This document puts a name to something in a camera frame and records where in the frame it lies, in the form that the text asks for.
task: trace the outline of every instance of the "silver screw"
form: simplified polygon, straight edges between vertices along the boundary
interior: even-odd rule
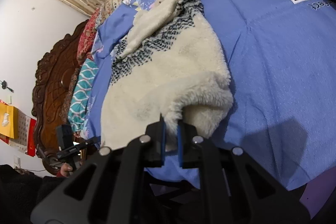
[[[203,142],[203,137],[202,136],[194,136],[193,137],[193,143],[201,143],[201,142]]]
[[[102,148],[99,149],[99,154],[101,156],[107,156],[108,154],[110,154],[111,152],[111,148],[109,148],[108,146],[103,146]]]
[[[151,137],[148,135],[142,135],[139,138],[140,143],[148,143],[151,140]]]
[[[232,153],[233,153],[233,155],[241,156],[244,153],[244,151],[243,151],[243,149],[241,147],[237,146],[237,147],[234,147],[232,149]]]

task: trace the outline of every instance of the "carved wooden headboard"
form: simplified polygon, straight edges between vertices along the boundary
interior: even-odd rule
[[[55,128],[62,124],[61,107],[68,91],[70,79],[79,67],[76,55],[79,38],[86,22],[80,23],[73,35],[67,34],[58,41],[37,63],[36,85],[33,89],[32,115],[37,118],[34,143],[37,156],[42,158],[46,170],[52,174],[58,168],[50,165],[50,159],[58,151]]]

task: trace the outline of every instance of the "white wall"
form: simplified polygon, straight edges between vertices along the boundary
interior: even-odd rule
[[[0,99],[8,102],[11,95],[12,105],[32,116],[37,62],[86,19],[59,0],[0,0],[0,80],[14,90],[0,89]],[[17,152],[0,140],[0,165],[13,166],[14,154],[21,158],[21,168],[44,169],[41,159]]]

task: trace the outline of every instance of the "yellow box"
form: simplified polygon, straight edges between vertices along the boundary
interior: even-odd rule
[[[6,126],[3,126],[2,122],[5,113],[9,114],[9,123]],[[0,134],[12,139],[16,139],[18,137],[17,114],[18,109],[16,107],[0,104]]]

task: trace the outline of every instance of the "teal fabric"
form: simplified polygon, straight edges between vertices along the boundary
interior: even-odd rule
[[[82,130],[84,127],[86,105],[91,93],[92,82],[97,71],[98,67],[96,63],[90,59],[86,59],[79,72],[78,82],[73,91],[73,97],[68,112],[68,120],[73,132]]]

